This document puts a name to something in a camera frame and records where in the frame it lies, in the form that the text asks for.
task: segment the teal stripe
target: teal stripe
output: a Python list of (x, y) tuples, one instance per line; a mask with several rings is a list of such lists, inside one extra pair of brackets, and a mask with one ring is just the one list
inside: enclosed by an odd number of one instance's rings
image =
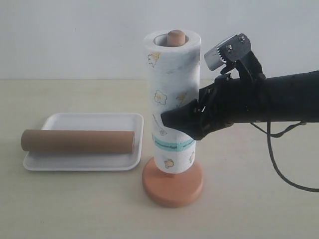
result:
[(181, 152), (184, 151), (188, 148), (190, 148), (194, 143), (194, 139), (189, 139), (187, 141), (184, 141), (182, 143), (169, 143), (169, 142), (164, 142), (162, 140), (159, 140), (156, 138), (153, 134), (153, 142), (157, 148), (160, 148), (165, 151), (170, 151), (170, 152)]

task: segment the white wall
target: white wall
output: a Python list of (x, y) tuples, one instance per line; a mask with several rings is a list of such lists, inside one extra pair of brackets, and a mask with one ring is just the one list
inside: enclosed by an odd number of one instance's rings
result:
[[(144, 77), (142, 39), (245, 33), (267, 77), (319, 69), (318, 0), (0, 0), (0, 78)], [(203, 78), (217, 75), (203, 62)]]

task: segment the terracotta base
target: terracotta base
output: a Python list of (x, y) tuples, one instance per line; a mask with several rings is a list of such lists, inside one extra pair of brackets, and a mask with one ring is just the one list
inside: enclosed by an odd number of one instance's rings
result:
[(197, 161), (185, 172), (167, 174), (159, 170), (151, 158), (142, 173), (143, 187), (156, 203), (170, 208), (186, 206), (195, 201), (203, 187), (203, 172)]

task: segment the empty paper towel tube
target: empty paper towel tube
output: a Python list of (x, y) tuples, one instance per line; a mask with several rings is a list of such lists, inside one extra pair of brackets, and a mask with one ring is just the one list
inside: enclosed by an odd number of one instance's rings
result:
[(134, 131), (27, 129), (21, 147), (39, 153), (132, 153)]

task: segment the wooden knob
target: wooden knob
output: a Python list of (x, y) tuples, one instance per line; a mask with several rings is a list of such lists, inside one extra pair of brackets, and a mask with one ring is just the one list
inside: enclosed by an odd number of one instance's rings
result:
[(186, 36), (181, 30), (173, 30), (167, 34), (167, 46), (183, 46), (185, 43)]

